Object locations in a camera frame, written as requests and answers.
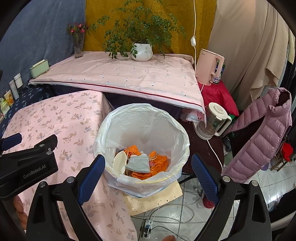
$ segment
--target trash bag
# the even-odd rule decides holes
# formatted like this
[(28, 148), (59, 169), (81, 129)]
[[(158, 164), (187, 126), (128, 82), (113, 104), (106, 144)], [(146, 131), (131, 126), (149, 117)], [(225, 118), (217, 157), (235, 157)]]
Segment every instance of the trash bag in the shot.
[[(140, 180), (119, 175), (112, 168), (117, 150), (136, 145), (146, 154), (153, 150), (166, 155), (166, 172)], [(104, 175), (109, 186), (135, 197), (148, 197), (169, 186), (181, 176), (189, 157), (189, 138), (185, 129), (166, 111), (150, 104), (129, 104), (110, 112), (102, 122), (94, 142), (94, 157), (105, 157)]]

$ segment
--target white flower pot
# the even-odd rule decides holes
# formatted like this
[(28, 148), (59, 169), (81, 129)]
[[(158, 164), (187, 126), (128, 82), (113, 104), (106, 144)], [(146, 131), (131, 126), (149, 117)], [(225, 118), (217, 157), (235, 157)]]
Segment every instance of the white flower pot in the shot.
[(152, 58), (153, 52), (152, 52), (152, 46), (150, 44), (134, 44), (135, 47), (132, 49), (135, 49), (138, 51), (136, 54), (136, 58), (131, 55), (132, 59), (139, 62), (146, 62), (149, 59)]

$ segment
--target white kettle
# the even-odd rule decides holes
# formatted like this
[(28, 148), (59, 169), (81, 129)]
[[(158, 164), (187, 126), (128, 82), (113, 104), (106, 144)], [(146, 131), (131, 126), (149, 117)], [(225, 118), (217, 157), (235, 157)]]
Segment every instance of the white kettle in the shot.
[(231, 124), (231, 117), (226, 110), (217, 103), (211, 102), (205, 106), (207, 125), (203, 121), (194, 123), (196, 134), (203, 140), (210, 140), (214, 135), (221, 136)]
[(212, 79), (219, 80), (224, 63), (224, 57), (209, 50), (202, 49), (196, 64), (196, 79), (204, 85), (211, 85)]

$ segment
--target purple puffer jacket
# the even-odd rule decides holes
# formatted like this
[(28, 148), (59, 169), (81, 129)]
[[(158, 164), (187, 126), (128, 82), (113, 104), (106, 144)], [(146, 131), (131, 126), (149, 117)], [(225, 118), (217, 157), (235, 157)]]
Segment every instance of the purple puffer jacket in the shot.
[[(276, 106), (280, 93), (290, 98)], [(223, 136), (247, 127), (252, 122), (265, 118), (256, 133), (236, 154), (221, 175), (230, 176), (235, 182), (244, 183), (273, 158), (287, 129), (292, 126), (291, 94), (284, 88), (270, 89), (262, 98), (253, 101), (230, 126)]]

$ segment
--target green box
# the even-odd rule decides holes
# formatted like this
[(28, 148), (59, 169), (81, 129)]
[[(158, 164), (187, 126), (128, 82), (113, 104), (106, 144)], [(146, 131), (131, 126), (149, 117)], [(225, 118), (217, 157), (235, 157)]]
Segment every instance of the green box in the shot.
[(30, 73), (31, 73), (31, 76), (35, 79), (39, 75), (43, 74), (44, 72), (47, 72), (48, 70), (49, 70), (48, 60), (44, 59), (34, 64), (30, 68)]

